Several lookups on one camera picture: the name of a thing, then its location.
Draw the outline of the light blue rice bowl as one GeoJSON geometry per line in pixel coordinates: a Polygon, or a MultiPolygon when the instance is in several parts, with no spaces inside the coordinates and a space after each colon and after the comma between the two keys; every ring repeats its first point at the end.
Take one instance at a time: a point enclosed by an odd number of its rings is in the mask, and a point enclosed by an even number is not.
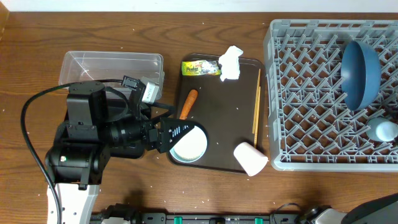
{"type": "Polygon", "coordinates": [[[194,126],[169,151],[172,157],[182,163],[191,163],[199,160],[208,147],[207,136],[198,126],[194,126]]]}

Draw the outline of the orange carrot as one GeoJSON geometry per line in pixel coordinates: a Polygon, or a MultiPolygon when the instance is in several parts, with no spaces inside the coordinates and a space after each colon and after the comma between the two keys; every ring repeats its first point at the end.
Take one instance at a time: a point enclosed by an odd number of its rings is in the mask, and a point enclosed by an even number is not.
{"type": "Polygon", "coordinates": [[[179,119],[186,119],[193,104],[195,103],[196,99],[198,97],[198,91],[197,90],[190,90],[184,104],[183,104],[183,108],[182,111],[180,113],[180,117],[179,119]]]}

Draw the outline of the white napkin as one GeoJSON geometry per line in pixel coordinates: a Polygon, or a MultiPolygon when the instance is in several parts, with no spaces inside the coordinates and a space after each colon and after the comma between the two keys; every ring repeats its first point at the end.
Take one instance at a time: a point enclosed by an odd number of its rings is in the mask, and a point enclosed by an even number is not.
{"type": "Polygon", "coordinates": [[[238,80],[240,75],[239,57],[243,51],[237,46],[230,46],[227,51],[219,57],[218,63],[221,65],[221,81],[238,80]]]}

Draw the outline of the pink cup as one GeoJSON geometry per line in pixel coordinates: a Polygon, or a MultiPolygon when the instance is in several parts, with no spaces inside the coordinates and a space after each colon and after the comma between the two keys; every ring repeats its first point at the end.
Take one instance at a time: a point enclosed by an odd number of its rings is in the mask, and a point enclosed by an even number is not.
{"type": "Polygon", "coordinates": [[[267,156],[247,142],[237,145],[233,155],[250,177],[260,173],[269,161],[267,156]]]}

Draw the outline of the dark blue plate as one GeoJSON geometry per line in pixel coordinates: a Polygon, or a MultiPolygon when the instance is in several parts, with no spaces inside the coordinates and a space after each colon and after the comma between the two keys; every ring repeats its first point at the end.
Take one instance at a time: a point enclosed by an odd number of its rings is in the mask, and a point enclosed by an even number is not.
{"type": "Polygon", "coordinates": [[[345,48],[341,62],[341,89],[351,111],[368,107],[379,93],[381,65],[377,52],[368,44],[351,41],[345,48]]]}

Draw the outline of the small blue bowl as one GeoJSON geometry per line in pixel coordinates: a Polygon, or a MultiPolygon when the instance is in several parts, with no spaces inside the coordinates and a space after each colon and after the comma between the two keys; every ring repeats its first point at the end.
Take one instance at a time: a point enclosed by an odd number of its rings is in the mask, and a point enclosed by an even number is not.
{"type": "Polygon", "coordinates": [[[370,119],[367,122],[370,127],[366,135],[370,140],[378,142],[390,142],[397,137],[397,124],[383,117],[370,119]]]}

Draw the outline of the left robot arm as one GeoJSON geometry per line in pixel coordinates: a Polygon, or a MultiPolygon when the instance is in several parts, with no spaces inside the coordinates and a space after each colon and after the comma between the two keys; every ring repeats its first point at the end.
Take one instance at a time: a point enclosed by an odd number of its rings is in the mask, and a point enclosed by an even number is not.
{"type": "Polygon", "coordinates": [[[138,159],[146,151],[197,160],[208,136],[197,122],[174,119],[174,108],[152,117],[157,85],[135,78],[121,80],[130,95],[118,93],[102,80],[72,83],[67,113],[45,157],[50,183],[49,223],[88,223],[100,191],[104,169],[112,157],[138,159]]]}

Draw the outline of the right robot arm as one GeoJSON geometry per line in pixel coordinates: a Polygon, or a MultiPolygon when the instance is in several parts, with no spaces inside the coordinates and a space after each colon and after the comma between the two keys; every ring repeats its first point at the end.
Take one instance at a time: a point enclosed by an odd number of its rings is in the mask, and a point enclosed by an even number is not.
{"type": "Polygon", "coordinates": [[[363,203],[348,213],[329,205],[315,207],[295,219],[301,224],[395,224],[397,223],[397,194],[363,203]]]}

